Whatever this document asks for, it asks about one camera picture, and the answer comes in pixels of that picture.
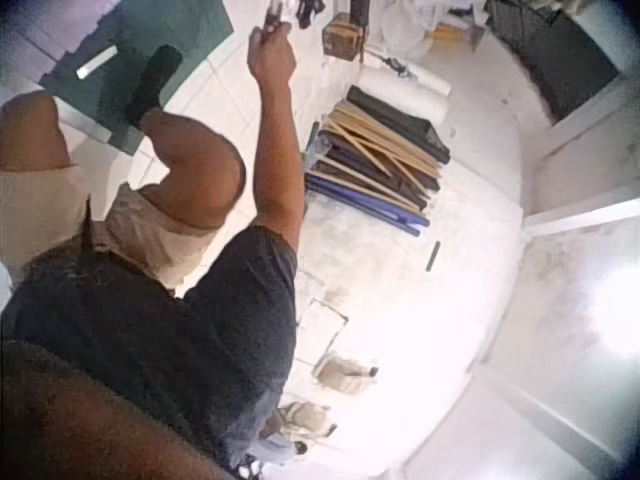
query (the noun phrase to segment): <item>man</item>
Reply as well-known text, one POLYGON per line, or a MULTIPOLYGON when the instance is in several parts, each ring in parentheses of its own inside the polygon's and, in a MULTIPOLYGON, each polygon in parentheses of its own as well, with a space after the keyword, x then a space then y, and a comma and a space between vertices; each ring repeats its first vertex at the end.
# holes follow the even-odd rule
POLYGON ((4 107, 0 255, 19 286, 2 317, 3 478, 224 478, 276 408, 304 209, 289 31, 250 40, 257 218, 184 300, 170 291, 224 223, 244 169, 225 138, 159 108, 179 54, 160 49, 127 111, 170 173, 122 186, 104 223, 85 218, 51 97, 4 107))

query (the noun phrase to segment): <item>hand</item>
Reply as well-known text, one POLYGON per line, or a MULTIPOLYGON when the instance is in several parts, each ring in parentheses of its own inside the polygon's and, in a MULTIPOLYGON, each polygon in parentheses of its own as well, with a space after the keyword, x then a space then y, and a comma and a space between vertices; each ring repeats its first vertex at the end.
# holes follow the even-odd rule
POLYGON ((256 28, 249 42, 249 71, 263 95, 289 92, 289 79, 296 69, 293 48, 287 39, 291 24, 282 23, 271 34, 256 28))

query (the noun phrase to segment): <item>bright light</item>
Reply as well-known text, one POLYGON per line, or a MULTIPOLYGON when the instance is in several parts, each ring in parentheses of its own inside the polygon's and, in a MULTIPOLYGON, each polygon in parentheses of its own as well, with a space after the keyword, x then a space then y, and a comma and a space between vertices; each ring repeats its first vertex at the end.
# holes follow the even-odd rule
POLYGON ((612 349, 640 353, 640 268, 613 272, 593 298, 593 329, 612 349))

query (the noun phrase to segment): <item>stack of poles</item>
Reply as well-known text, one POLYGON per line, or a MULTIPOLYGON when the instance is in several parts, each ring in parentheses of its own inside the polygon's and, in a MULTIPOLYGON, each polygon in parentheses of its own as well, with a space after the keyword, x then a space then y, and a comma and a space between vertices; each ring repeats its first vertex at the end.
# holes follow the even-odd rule
POLYGON ((352 87, 325 117, 320 135, 331 148, 306 172, 308 190, 416 237, 418 227, 429 226, 424 209, 440 190, 440 169, 450 157, 428 121, 352 87))

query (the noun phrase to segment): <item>dark blue t-shirt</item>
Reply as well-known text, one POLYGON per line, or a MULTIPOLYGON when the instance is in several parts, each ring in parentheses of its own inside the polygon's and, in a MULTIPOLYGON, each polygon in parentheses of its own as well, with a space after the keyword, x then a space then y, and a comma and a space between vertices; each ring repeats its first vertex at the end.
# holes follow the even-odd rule
POLYGON ((61 247, 32 263, 4 338, 41 346, 235 467, 291 369, 295 270, 281 237, 249 227, 179 300, 112 254, 61 247))

